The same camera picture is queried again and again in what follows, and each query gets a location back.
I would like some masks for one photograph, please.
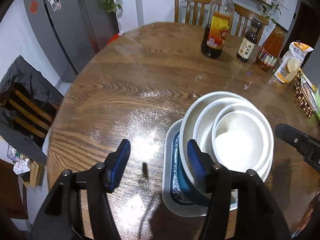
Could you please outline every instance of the chair backrest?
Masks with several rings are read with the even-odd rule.
[[[30,137],[42,147],[48,129],[57,114],[57,106],[33,99],[19,83],[13,83],[10,89],[1,95],[0,105],[9,111],[16,111],[15,130]]]
[[[258,44],[261,39],[262,33],[264,31],[264,27],[269,25],[269,21],[265,17],[263,17],[259,14],[256,14],[256,13],[248,10],[247,8],[244,8],[236,3],[234,3],[234,6],[235,6],[235,12],[237,14],[239,14],[239,21],[238,21],[238,25],[237,25],[237,29],[236,29],[236,36],[238,36],[239,32],[240,32],[242,17],[244,17],[245,20],[244,20],[244,26],[242,29],[241,37],[244,37],[244,35],[245,35],[245,31],[247,29],[247,24],[248,24],[248,19],[252,20],[253,18],[256,18],[257,20],[262,22],[262,28],[258,34],[258,42],[257,42],[257,44]]]
[[[192,22],[191,23],[193,25],[196,25],[198,3],[201,3],[199,26],[202,26],[203,18],[204,18],[204,5],[210,3],[211,0],[186,0],[186,1],[187,1],[187,11],[186,11],[185,23],[189,23],[190,3],[194,2],[193,14],[192,14]],[[174,22],[177,23],[178,19],[179,19],[179,0],[174,0]]]

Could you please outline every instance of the dark sauce bottle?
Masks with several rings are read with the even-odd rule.
[[[201,42],[201,52],[210,58],[218,58],[221,55],[222,49],[211,48],[207,45],[207,39],[210,32],[210,26],[206,26],[204,29],[203,39]]]
[[[212,0],[207,25],[201,42],[201,52],[210,58],[221,55],[235,11],[233,0]]]
[[[251,25],[249,30],[245,33],[240,48],[237,52],[237,58],[242,62],[247,62],[249,56],[251,55],[254,46],[258,41],[258,34],[262,27],[262,22],[258,21],[256,18],[251,20]]]

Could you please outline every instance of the stacked bowls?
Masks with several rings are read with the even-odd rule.
[[[255,170],[267,179],[273,159],[274,139],[265,116],[247,99],[235,93],[216,91],[196,100],[186,112],[179,139],[179,154],[190,191],[184,192],[198,205],[207,205],[210,194],[197,182],[188,158],[187,143],[196,140],[200,150],[229,170]],[[232,193],[237,207],[237,192]]]

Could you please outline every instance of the doorway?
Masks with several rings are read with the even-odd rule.
[[[289,50],[290,43],[294,41],[300,41],[308,46],[314,48],[320,36],[320,19],[317,16],[314,9],[307,5],[304,2],[301,2],[300,8],[298,11],[296,22],[292,28],[290,36],[284,45],[280,57],[283,57],[284,54]],[[312,52],[309,52],[301,68],[304,66]]]

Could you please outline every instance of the refrigerator door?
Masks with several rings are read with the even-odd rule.
[[[43,52],[63,82],[73,82],[76,73],[57,38],[43,0],[23,0],[31,28]]]
[[[94,37],[90,41],[90,33],[84,24],[86,19],[82,18],[78,0],[45,0],[45,3],[62,46],[80,73],[99,48]]]
[[[107,13],[103,9],[102,0],[84,2],[99,49],[103,49],[111,37],[119,32],[116,14]]]

